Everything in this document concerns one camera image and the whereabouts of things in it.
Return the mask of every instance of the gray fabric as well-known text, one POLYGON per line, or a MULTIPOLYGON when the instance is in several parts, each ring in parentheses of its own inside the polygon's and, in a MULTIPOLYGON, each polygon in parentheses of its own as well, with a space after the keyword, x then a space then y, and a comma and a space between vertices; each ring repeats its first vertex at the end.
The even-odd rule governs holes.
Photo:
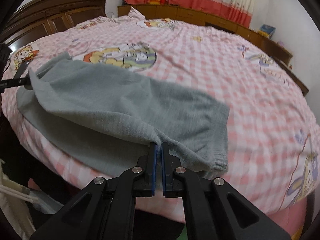
POLYGON ((194 171, 227 167, 229 108, 209 95, 68 53, 29 71, 18 109, 49 141, 82 163, 118 176, 168 142, 194 171))

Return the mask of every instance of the bedspread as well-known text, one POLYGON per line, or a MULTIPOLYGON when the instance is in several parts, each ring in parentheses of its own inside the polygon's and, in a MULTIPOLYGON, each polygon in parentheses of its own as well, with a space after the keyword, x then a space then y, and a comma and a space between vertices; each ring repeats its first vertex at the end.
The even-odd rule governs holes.
MULTIPOLYGON (((146 21, 132 10, 129 16, 100 17, 30 46, 36 49, 24 53, 34 57, 29 64, 34 71, 67 51, 84 61, 199 89, 227 104, 228 168, 221 176, 265 213, 296 203, 318 184, 320 128, 314 114, 293 80, 238 35, 170 19, 146 21), (142 43, 152 51, 126 49, 142 43), (144 54, 153 52, 155 61, 140 64, 144 54)), ((14 53, 12 61, 19 55, 14 53)), ((14 66, 4 78, 13 74, 14 66)), ((97 176, 110 178, 41 135, 18 111, 16 91, 5 91, 2 110, 28 152, 78 188, 97 176)), ((160 191, 150 199, 138 198, 136 207, 184 222, 182 200, 165 199, 160 191)))

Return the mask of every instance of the black cable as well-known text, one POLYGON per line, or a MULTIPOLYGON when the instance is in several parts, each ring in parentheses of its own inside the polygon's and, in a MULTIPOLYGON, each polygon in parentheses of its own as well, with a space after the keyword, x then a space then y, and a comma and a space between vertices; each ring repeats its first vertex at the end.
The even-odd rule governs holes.
POLYGON ((3 73, 2 73, 2 74, 4 74, 4 73, 7 71, 7 69, 10 67, 11 59, 9 58, 8 60, 9 60, 9 65, 8 65, 8 66, 7 66, 7 68, 3 71, 3 73))

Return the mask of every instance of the dark floor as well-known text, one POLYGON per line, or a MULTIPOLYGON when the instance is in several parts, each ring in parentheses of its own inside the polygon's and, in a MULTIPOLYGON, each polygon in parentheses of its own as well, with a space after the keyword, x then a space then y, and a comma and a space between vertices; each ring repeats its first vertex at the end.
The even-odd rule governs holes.
MULTIPOLYGON (((0 117, 0 159, 5 161, 4 173, 13 181, 28 186, 29 178, 48 195, 62 204, 71 199, 70 187, 60 176, 32 157, 19 143, 8 121, 0 117)), ((39 228, 51 216, 44 215, 28 204, 34 225, 39 228)), ((184 224, 136 210, 133 239, 176 240, 184 224)))

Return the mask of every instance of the wooden headboard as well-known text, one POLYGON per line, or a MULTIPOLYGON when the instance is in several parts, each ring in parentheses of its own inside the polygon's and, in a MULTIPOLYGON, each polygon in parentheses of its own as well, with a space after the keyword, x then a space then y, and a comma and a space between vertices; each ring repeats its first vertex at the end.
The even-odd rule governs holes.
POLYGON ((33 0, 18 9, 0 34, 12 51, 37 39, 106 16, 106 0, 33 0))

